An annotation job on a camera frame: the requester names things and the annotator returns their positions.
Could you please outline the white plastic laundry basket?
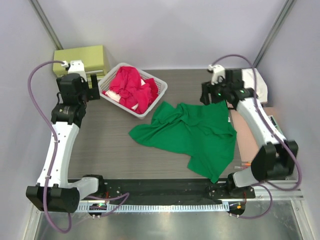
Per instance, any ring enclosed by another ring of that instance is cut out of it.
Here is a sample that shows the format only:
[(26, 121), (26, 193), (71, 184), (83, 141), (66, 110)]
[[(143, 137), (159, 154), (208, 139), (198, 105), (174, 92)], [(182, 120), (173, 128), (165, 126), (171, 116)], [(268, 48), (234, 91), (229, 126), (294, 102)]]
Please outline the white plastic laundry basket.
[(102, 91), (107, 91), (109, 89), (109, 86), (110, 86), (110, 83), (111, 81), (115, 78), (116, 76), (116, 73), (117, 71), (119, 70), (120, 67), (134, 67), (134, 66), (131, 66), (127, 63), (119, 63), (116, 67), (112, 68), (110, 70), (109, 73), (107, 73), (107, 75), (105, 75), (105, 77), (103, 77), (99, 83), (98, 83), (98, 87), (99, 87), (99, 93), (100, 93), (100, 96), (111, 102), (112, 104), (116, 105), (117, 107), (123, 109), (124, 111), (132, 114), (133, 116), (139, 118), (139, 119), (144, 119), (146, 117), (146, 115), (156, 106), (156, 104), (160, 101), (160, 99), (163, 97), (164, 93), (166, 92), (167, 88), (168, 88), (168, 85), (165, 81), (143, 71), (143, 70), (140, 70), (138, 68), (136, 68), (141, 76), (142, 79), (150, 79), (150, 78), (153, 78), (157, 87), (158, 87), (158, 97), (156, 98), (156, 100), (148, 107), (148, 109), (145, 111), (145, 113), (143, 114), (137, 114), (136, 112), (134, 112), (133, 110), (130, 110), (126, 107), (124, 107), (123, 105), (113, 101), (112, 99), (110, 99), (109, 97), (105, 96), (102, 94)]

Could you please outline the green t shirt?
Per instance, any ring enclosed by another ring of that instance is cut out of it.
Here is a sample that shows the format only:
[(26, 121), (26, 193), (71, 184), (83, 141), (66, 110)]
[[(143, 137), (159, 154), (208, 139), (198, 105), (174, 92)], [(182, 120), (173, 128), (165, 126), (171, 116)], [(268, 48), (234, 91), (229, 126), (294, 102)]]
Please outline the green t shirt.
[(129, 136), (138, 144), (190, 157), (187, 167), (215, 183), (233, 161), (237, 132), (225, 102), (209, 105), (162, 102), (149, 124)]

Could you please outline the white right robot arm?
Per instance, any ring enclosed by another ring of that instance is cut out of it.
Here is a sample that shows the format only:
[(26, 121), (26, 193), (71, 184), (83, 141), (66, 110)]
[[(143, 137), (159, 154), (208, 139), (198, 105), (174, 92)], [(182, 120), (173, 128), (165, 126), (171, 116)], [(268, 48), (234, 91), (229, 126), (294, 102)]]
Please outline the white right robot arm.
[(237, 198), (250, 186), (282, 179), (293, 174), (298, 144), (287, 140), (265, 113), (253, 87), (245, 87), (244, 71), (226, 69), (216, 64), (208, 67), (211, 81), (201, 84), (201, 103), (205, 105), (228, 102), (243, 117), (259, 148), (251, 166), (228, 175), (226, 194)]

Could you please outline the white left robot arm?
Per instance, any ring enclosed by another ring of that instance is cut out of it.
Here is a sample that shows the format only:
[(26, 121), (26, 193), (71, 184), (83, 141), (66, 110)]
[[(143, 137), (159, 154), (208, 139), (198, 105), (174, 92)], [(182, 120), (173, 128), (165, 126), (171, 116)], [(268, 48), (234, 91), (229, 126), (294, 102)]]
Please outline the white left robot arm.
[(86, 103), (99, 99), (97, 87), (89, 88), (78, 73), (57, 78), (58, 102), (51, 112), (51, 135), (45, 164), (36, 185), (28, 186), (26, 197), (38, 210), (74, 213), (87, 196), (101, 200), (106, 195), (101, 175), (87, 174), (73, 183), (68, 182), (68, 169), (75, 139), (86, 114)]

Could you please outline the red t shirt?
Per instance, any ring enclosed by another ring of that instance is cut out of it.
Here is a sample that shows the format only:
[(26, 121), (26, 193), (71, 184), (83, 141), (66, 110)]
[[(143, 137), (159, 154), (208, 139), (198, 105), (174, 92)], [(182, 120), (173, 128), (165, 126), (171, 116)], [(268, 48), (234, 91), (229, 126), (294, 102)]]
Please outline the red t shirt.
[(131, 107), (138, 104), (137, 109), (132, 110), (137, 114), (145, 113), (159, 96), (159, 89), (153, 78), (143, 79), (145, 85), (141, 84), (141, 79), (135, 67), (121, 66), (108, 88), (121, 96), (119, 104), (127, 109), (131, 110)]

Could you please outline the yellow green drawer cabinet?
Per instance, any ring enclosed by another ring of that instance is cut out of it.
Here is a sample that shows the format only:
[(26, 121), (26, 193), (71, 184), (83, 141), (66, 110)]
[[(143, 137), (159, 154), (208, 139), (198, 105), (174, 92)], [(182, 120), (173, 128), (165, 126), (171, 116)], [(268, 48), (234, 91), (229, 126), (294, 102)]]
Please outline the yellow green drawer cabinet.
[(55, 50), (53, 59), (68, 63), (81, 60), (88, 77), (91, 74), (96, 74), (98, 77), (105, 76), (111, 69), (103, 45)]

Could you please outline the white folded t shirt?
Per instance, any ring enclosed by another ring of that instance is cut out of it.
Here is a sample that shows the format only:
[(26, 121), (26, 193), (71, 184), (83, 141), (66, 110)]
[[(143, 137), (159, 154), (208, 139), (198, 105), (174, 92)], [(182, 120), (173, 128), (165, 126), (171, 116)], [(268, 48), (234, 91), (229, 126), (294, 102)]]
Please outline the white folded t shirt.
[(254, 68), (254, 72), (256, 75), (256, 87), (254, 81), (254, 73), (251, 68), (242, 69), (242, 80), (244, 81), (244, 88), (252, 88), (256, 91), (257, 98), (262, 104), (266, 104), (268, 102), (268, 87), (262, 78), (259, 71)]

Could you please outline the pink desk mat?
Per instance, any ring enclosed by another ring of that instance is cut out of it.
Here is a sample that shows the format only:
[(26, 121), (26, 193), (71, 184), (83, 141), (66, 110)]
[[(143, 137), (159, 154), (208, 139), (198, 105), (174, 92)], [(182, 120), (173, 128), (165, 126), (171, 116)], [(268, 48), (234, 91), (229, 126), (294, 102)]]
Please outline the pink desk mat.
[(244, 118), (235, 110), (230, 111), (241, 160), (251, 162), (259, 151), (256, 140)]

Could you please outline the teal paperback book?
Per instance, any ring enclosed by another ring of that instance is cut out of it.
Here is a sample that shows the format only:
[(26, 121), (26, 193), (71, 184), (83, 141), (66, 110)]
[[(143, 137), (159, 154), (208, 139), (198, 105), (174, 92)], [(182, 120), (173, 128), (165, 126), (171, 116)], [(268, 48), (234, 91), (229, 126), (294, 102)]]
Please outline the teal paperback book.
[(277, 131), (283, 135), (283, 132), (280, 128), (280, 126), (278, 125), (275, 117), (273, 115), (268, 115), (268, 118), (270, 119), (270, 121), (272, 122), (272, 124), (274, 125), (274, 127), (277, 129)]

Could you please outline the blue marker pen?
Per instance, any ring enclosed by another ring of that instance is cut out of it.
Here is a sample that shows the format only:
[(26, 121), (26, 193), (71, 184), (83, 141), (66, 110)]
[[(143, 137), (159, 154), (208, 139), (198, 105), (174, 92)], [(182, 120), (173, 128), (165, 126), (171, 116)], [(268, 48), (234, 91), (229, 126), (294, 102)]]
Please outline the blue marker pen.
[(247, 165), (245, 165), (245, 166), (234, 166), (235, 170), (244, 170), (244, 169), (248, 169), (248, 168), (250, 168), (250, 166), (247, 166)]

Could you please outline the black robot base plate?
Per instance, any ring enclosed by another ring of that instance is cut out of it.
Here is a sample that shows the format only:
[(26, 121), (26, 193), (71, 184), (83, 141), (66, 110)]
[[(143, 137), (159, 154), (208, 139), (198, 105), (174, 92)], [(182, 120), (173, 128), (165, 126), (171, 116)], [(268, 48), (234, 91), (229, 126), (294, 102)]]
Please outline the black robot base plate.
[(227, 180), (221, 178), (212, 183), (206, 178), (172, 178), (172, 179), (105, 179), (100, 192), (81, 196), (81, 200), (109, 199), (129, 193), (127, 204), (174, 205), (187, 201), (202, 200), (247, 200), (256, 197), (251, 186), (233, 188)]

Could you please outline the aluminium slotted rail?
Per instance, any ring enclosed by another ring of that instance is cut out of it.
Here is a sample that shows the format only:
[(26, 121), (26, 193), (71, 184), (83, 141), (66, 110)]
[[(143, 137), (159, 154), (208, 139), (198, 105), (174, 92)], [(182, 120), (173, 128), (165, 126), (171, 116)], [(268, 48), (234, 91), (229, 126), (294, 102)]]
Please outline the aluminium slotted rail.
[(115, 205), (101, 202), (82, 202), (76, 213), (177, 213), (177, 212), (228, 212), (229, 203), (209, 205)]

